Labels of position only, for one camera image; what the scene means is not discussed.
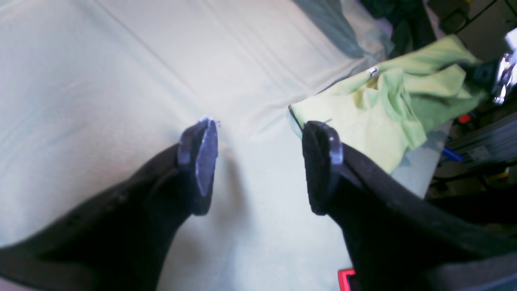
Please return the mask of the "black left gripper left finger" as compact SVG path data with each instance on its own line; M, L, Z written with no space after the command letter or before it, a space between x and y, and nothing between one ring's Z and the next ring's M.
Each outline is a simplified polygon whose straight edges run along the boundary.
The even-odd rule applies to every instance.
M2 291L154 291L176 232L209 211L217 157L204 118L128 179L2 247Z

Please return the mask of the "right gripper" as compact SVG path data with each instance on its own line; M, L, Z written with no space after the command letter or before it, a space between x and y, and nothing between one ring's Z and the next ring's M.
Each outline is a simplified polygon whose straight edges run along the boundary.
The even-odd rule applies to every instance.
M517 29L505 36L510 51L499 59L483 64L465 65L467 80L489 92L493 103L502 105L517 94Z

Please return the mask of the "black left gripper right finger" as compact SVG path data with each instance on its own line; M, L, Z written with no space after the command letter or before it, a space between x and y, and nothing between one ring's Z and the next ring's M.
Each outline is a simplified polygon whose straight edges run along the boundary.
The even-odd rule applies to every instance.
M303 128L309 202L341 228L362 291L515 291L516 187L423 200L325 123Z

